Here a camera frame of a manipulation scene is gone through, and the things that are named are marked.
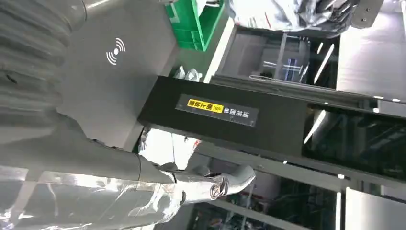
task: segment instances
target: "white plastic bag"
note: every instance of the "white plastic bag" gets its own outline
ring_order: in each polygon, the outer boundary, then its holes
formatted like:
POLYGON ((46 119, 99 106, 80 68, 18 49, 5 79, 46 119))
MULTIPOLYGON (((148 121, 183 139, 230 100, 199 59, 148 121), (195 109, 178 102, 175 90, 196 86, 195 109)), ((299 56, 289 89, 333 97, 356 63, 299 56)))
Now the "white plastic bag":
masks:
POLYGON ((226 0, 235 24, 274 31, 300 31, 327 21, 331 10, 316 12, 318 0, 226 0))

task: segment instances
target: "green plastic basket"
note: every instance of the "green plastic basket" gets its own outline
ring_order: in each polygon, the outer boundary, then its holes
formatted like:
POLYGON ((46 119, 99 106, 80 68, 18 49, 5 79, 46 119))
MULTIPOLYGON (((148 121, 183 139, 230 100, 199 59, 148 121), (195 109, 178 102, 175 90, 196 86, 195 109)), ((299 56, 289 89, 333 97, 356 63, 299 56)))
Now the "green plastic basket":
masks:
POLYGON ((221 1, 220 7, 206 6, 199 17, 196 0, 179 0, 166 5, 179 46, 206 51, 223 9, 221 1))

